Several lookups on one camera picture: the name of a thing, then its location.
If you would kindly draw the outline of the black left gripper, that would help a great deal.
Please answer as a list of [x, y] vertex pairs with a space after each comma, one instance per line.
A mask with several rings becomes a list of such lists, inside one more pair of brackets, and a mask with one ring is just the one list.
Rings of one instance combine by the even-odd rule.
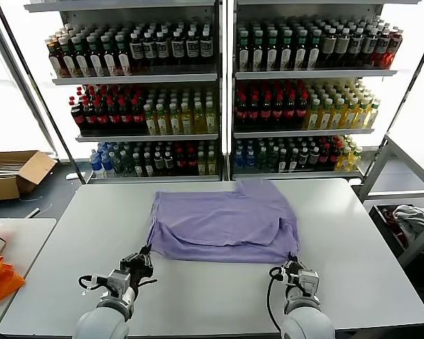
[[138, 252], [128, 255], [119, 263], [120, 268], [126, 268], [130, 277], [130, 287], [137, 292], [143, 278], [153, 276], [151, 260], [151, 245], [142, 246]]

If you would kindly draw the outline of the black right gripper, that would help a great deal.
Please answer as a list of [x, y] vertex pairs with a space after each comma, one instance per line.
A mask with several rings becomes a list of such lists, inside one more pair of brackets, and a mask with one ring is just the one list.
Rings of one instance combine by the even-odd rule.
[[285, 285], [296, 285], [298, 283], [298, 272], [301, 270], [301, 265], [297, 256], [288, 253], [288, 260], [282, 266], [281, 273], [283, 283]]

